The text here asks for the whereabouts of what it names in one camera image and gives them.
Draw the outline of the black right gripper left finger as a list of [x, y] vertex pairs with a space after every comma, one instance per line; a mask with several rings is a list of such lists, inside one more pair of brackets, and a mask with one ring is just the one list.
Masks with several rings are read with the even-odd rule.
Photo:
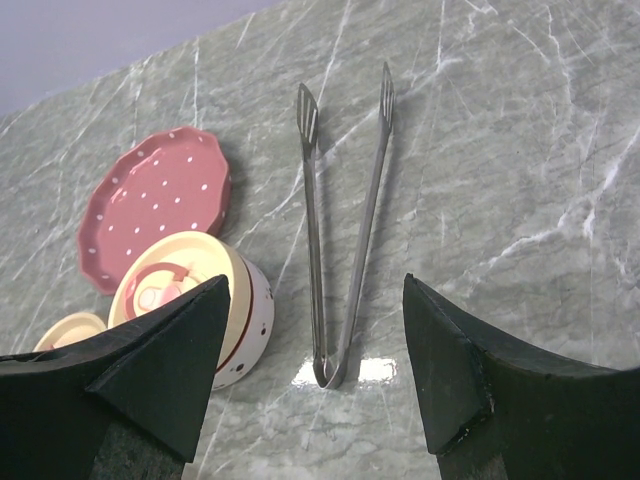
[[229, 283], [66, 347], [1, 360], [5, 479], [178, 479], [194, 460]]

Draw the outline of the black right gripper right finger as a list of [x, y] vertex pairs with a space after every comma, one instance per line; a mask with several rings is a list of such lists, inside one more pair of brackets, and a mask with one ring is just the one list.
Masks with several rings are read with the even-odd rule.
[[639, 372], [573, 360], [412, 275], [403, 316], [428, 451], [444, 479], [635, 479]]

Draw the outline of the cream lid with barcode label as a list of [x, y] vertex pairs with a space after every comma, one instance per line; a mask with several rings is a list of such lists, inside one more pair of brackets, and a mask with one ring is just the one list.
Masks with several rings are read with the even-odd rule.
[[55, 323], [39, 340], [34, 352], [61, 348], [98, 335], [106, 330], [104, 321], [89, 312], [77, 312]]

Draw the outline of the cream lid with pink knob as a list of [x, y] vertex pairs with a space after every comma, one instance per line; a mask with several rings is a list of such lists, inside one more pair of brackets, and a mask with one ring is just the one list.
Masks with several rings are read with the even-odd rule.
[[242, 332], [250, 310], [249, 275], [240, 255], [209, 234], [172, 234], [145, 250], [118, 287], [108, 326], [144, 315], [215, 276], [224, 275], [231, 297], [227, 330]]

